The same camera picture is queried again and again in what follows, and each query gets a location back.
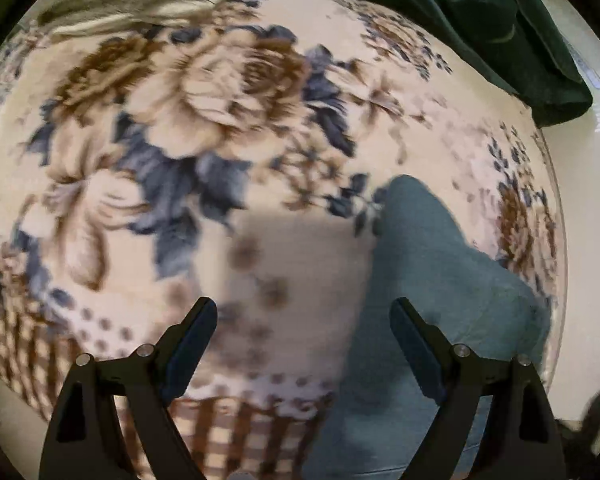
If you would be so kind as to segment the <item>floral checkered bed blanket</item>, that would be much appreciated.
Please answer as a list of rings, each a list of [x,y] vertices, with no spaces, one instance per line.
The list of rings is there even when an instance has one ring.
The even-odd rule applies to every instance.
[[[127,356],[201,296],[210,346],[171,406],[211,479],[300,479],[339,383],[411,388],[385,313],[362,333],[388,183],[422,181],[531,325],[471,297],[422,308],[552,379],[564,252],[530,108],[408,18],[361,0],[220,0],[196,18],[0,50],[0,378],[49,418],[72,361]]]

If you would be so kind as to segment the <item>dark green plush blanket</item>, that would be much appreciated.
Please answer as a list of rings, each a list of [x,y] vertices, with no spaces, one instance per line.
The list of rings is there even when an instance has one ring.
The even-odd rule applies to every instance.
[[[399,12],[532,109],[549,127],[585,114],[593,97],[542,0],[365,0]]]

